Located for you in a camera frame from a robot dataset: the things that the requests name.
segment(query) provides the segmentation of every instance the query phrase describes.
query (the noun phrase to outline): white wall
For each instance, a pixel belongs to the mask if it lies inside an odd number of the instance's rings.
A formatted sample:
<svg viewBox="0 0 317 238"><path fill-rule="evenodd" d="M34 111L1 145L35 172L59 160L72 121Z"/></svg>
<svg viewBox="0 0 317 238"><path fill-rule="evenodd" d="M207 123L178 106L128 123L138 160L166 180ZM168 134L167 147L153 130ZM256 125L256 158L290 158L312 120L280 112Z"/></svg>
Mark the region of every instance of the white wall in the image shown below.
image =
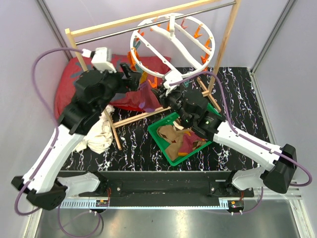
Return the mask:
<svg viewBox="0 0 317 238"><path fill-rule="evenodd" d="M14 212L18 193L11 180L29 170L53 132L53 123L31 85L31 64L40 53L58 45L33 0L1 0L0 29L0 231L6 238L21 237L27 220ZM63 53L55 53L37 70L37 81L52 106L66 63ZM20 208L29 210L24 197Z"/></svg>
<svg viewBox="0 0 317 238"><path fill-rule="evenodd" d="M280 145L296 147L298 162L313 174L313 183L301 189L305 207L317 234L317 1L299 0L267 52L256 78ZM307 181L297 171L299 182Z"/></svg>
<svg viewBox="0 0 317 238"><path fill-rule="evenodd" d="M191 1L193 0L46 0L62 34L64 34L65 28L78 30ZM193 8L192 10L187 10L182 13L189 13L198 9L205 9L227 2L231 1L222 0L219 3ZM286 2L287 0L242 0L222 65L251 67L259 55ZM218 52L221 43L230 10L231 7L229 6L195 16L203 21L213 32L216 40L216 53ZM131 28L137 24L138 23L132 23L116 29L109 29L103 32L79 37L76 38L76 41ZM196 28L196 26L192 26L188 28L188 30L190 33L194 34ZM149 29L146 29L145 32L146 39L157 47L163 55L172 57L175 66L189 66L178 50L171 44L168 44L162 36L150 32ZM79 47L94 49L95 47L107 46L112 48L114 53L125 55L129 51L130 37L131 33L126 33L124 35L81 45ZM203 36L201 39L202 42L207 40L207 38L204 39ZM202 51L189 40L181 41L200 62ZM152 55L145 46L140 47L138 51L140 56ZM214 65L215 59L216 57L213 57L211 65Z"/></svg>

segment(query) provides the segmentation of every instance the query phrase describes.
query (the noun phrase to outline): black and white marbled floor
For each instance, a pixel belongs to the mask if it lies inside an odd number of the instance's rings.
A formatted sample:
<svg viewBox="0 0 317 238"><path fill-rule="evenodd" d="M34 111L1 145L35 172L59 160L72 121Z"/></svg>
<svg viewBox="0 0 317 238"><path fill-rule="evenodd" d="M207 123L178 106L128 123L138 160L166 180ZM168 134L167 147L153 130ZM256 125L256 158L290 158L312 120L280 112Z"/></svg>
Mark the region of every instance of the black and white marbled floor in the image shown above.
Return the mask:
<svg viewBox="0 0 317 238"><path fill-rule="evenodd" d="M180 68L182 73L192 68ZM249 73L244 67L220 68L218 77L222 82L230 111L230 118L235 126L243 131L268 141L268 134L258 106L255 91ZM207 86L210 77L202 76ZM200 90L196 80L189 83L187 90ZM212 91L213 97L223 109L223 102L218 85ZM255 168L257 164L244 155L216 143L199 151L187 161L173 167L160 151L148 133L148 125L156 122L171 111L156 114L117 129L122 150L119 151L115 140L105 153L97 154L90 149L72 153L62 170L69 171L214 171L241 170ZM116 109L113 120L118 121L139 113Z"/></svg>

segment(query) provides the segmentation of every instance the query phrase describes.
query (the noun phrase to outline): robotic arm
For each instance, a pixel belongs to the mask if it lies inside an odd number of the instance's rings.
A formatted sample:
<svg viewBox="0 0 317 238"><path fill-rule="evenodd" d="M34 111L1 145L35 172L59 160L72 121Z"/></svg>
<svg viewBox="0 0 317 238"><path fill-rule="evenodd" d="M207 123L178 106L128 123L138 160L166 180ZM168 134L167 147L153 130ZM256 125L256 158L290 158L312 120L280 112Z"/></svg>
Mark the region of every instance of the robotic arm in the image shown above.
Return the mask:
<svg viewBox="0 0 317 238"><path fill-rule="evenodd" d="M54 147L47 155L56 130L34 166L24 176L14 177L11 182L18 190L28 183L24 190L27 199L46 210L52 210L64 198L80 193L91 192L92 196L106 193L107 179L98 172L68 178L58 178L57 175L71 151L99 120L116 93L136 91L141 78L141 73L132 71L125 63L120 64L123 73L117 72L110 63L111 53L107 48L97 48L95 52L84 50L83 56L92 57L95 69L83 72L75 81L75 95L58 119L59 134Z"/></svg>
<svg viewBox="0 0 317 238"><path fill-rule="evenodd" d="M286 144L281 148L236 127L234 132L228 121L207 110L208 100L199 91L182 92L178 85L170 86L182 80L178 71L170 71L163 79L163 87L153 92L164 108L170 106L180 115L183 127L191 127L199 137L235 149L261 165L251 170L232 171L224 188L227 194L264 185L278 193L287 192L296 166L273 152L276 151L297 161L293 146Z"/></svg>

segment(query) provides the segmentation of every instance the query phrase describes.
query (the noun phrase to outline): green plastic bin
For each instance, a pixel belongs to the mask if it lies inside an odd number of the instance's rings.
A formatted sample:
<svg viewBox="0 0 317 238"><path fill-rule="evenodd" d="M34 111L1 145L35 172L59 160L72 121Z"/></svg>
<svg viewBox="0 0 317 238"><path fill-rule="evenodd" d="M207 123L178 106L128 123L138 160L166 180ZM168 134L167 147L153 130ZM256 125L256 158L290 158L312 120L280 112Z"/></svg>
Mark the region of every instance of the green plastic bin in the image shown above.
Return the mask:
<svg viewBox="0 0 317 238"><path fill-rule="evenodd" d="M216 113L219 115L219 113L213 108L213 106L211 104L208 104L208 111L210 111L212 113ZM189 157L191 157L193 154L197 153L198 151L202 150L203 148L205 148L206 146L209 146L212 143L212 141L208 141L205 145L194 150L192 153L190 153L186 156L179 156L176 158L176 160L171 161L169 156L165 152L165 149L170 144L157 134L157 130L160 126L163 126L163 125L173 125L173 121L175 121L177 118L179 118L179 115L177 113L172 113L172 114L164 117L163 119L153 123L152 125L149 125L149 127L148 127L149 133L151 134L151 136L153 137L153 139L155 140L155 142L157 143L157 145L159 146L159 148L161 149L161 151L163 152L163 154L167 158L167 161L172 166L179 165L180 163L182 163L183 161L185 161Z"/></svg>

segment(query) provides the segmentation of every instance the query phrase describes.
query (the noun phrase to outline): drying rack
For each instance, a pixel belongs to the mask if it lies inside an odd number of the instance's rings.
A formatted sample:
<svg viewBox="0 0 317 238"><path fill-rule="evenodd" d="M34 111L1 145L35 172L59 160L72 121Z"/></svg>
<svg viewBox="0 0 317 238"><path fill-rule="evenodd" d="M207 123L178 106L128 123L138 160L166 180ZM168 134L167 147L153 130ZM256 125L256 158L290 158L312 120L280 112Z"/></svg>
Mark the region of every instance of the drying rack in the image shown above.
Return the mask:
<svg viewBox="0 0 317 238"><path fill-rule="evenodd" d="M68 40L70 42L70 45L73 48L77 48L78 45L86 44L86 43L93 42L93 41L98 41L98 40L109 38L109 37L112 37L112 36L117 36L117 35L120 35L120 34L124 34L124 33L127 33L127 32L132 32L132 31L135 31L135 30L139 30L139 29L150 27L150 26L154 26L154 25L159 25L159 24L168 22L169 19L162 20L162 21L157 21L157 22L154 22L154 23L151 23L151 24L147 24L147 25L133 27L133 28L126 29L126 30L123 30L123 31L118 31L118 32L115 32L115 33L111 33L111 34L107 34L107 35L103 35L103 36L99 36L99 37L95 37L95 38L91 38L91 39L84 40L84 41L79 41L79 42L75 41L76 37L89 35L91 33L95 33L95 32L103 31L103 30L106 30L106 29L110 29L110 28L126 25L126 24L133 23L133 22L142 21L142 20L145 20L145 19L148 19L148 18L151 18L151 17L157 17L157 16L168 14L168 13L179 12L179 11L182 11L182 10L191 9L191 8L202 6L202 5L207 5L207 4L210 4L210 3L215 3L215 2L218 2L218 1L221 1L221 0L198 0L198 1L193 1L193 2L190 2L190 3L185 3L185 4L182 4L182 5L165 8L165 9L162 9L162 10L152 11L152 12L144 13L144 14L141 14L141 15L131 16L131 17L128 17L128 18L124 18L124 19L120 19L120 20L116 20L116 21L112 21L112 22L108 22L108 23L104 23L104 24L100 24L100 25L96 25L96 26L91 26L91 27L87 27L87 28L83 28L83 29L79 29L79 30L75 30L75 31L70 31L70 29L67 28L67 29L65 29L65 33L66 33L67 38L68 38ZM224 55L224 51L226 49L227 42L228 42L232 27L233 27L236 15L238 13L238 9L239 9L240 3L241 3L241 0L235 0L235 1L230 2L230 3L226 3L226 4L210 7L210 8L204 9L204 10L200 10L200 11L196 11L196 12L192 12L192 13L188 13L188 14L183 14L183 15L181 15L179 17L179 18L184 18L184 17L187 17L187 16L197 15L197 14L200 14L200 13L203 13L203 12L208 12L208 11L220 9L220 8L227 7L227 6L232 6L231 12L230 12L230 15L229 15L229 18L228 18L227 26L226 26L225 32L223 34L223 38L222 38L221 45L220 45L220 48L219 48L219 52L218 52L218 55L217 55L217 59L216 59L216 62L215 62L214 68L213 68L213 72L215 74L218 73L218 70L219 70L223 55ZM87 66L86 66L86 64L84 62L84 59L83 59L82 55L80 53L78 53L78 52L76 52L75 54L76 54L76 56L78 58L78 61L79 61L80 65L81 65L81 67L83 68L83 70L87 71L88 69L87 69ZM213 89L213 86L214 86L214 83L215 83L215 78L214 77L211 78L208 87L206 87L204 85L204 83L201 81L200 78L197 79L197 82L199 83L200 87L203 89L203 92L202 92L203 96L204 97L207 96L209 98L210 102L213 104L213 106L217 109L217 111L220 112L221 109L220 109L219 105L217 104L217 102L215 101L213 96L211 95L211 92L212 92L212 89ZM120 143L119 137L118 137L118 135L116 133L116 128L124 126L124 125L132 123L132 122L135 122L135 121L138 121L140 119L144 119L146 117L150 117L150 116L155 115L157 113L164 112L164 111L166 111L168 109L170 109L170 108L162 108L162 107L160 107L160 108L157 108L152 113L142 113L142 114L139 114L139 115L136 115L136 116L133 116L133 117L130 117L130 118L115 122L115 123L113 123L111 116L105 111L106 117L109 120L109 123L110 123L111 129L112 129L115 141L117 143L118 149L121 150L122 148L121 148L121 143Z"/></svg>

